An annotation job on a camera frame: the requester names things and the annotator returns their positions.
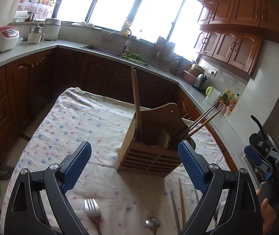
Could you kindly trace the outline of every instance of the wooden utensil holder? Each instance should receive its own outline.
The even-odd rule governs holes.
[[[143,142],[137,140],[136,114],[133,116],[128,131],[124,137],[119,151],[117,170],[145,173],[165,177],[181,164],[178,156],[178,144],[164,148],[155,146],[160,139],[170,137],[174,139],[177,134],[187,128],[182,120],[178,106],[168,103],[164,106],[141,110]],[[168,137],[160,137],[166,131]],[[189,138],[188,142],[195,149],[195,142]]]

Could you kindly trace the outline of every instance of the pink bowl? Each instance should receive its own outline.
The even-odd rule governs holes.
[[[183,71],[183,79],[190,83],[191,85],[194,84],[196,77],[194,77],[192,74],[190,74],[188,71]]]

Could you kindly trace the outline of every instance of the window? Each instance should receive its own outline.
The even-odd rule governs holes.
[[[201,9],[199,1],[186,0],[169,40],[175,43],[174,53],[189,61],[196,60],[198,56],[192,49],[200,32],[197,20]]]
[[[143,0],[134,18],[131,30],[141,39],[156,42],[158,36],[166,39],[183,0]]]
[[[199,34],[201,8],[198,0],[62,0],[53,16],[70,22],[87,19],[114,31],[128,18],[134,36],[152,43],[158,36],[168,38],[176,44],[174,53],[191,61],[198,56],[192,48]]]
[[[133,3],[134,0],[97,0],[89,23],[119,31]]]
[[[57,18],[62,21],[85,21],[88,9],[93,0],[62,0]]]

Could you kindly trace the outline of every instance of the spoon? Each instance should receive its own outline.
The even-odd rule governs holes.
[[[148,217],[145,220],[146,226],[154,230],[154,235],[156,235],[157,229],[160,227],[161,222],[157,217]]]

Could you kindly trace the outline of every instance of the human hand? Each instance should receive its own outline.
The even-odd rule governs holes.
[[[263,222],[263,234],[266,235],[272,228],[275,219],[277,218],[276,211],[270,206],[269,200],[265,198],[260,206],[261,216]]]

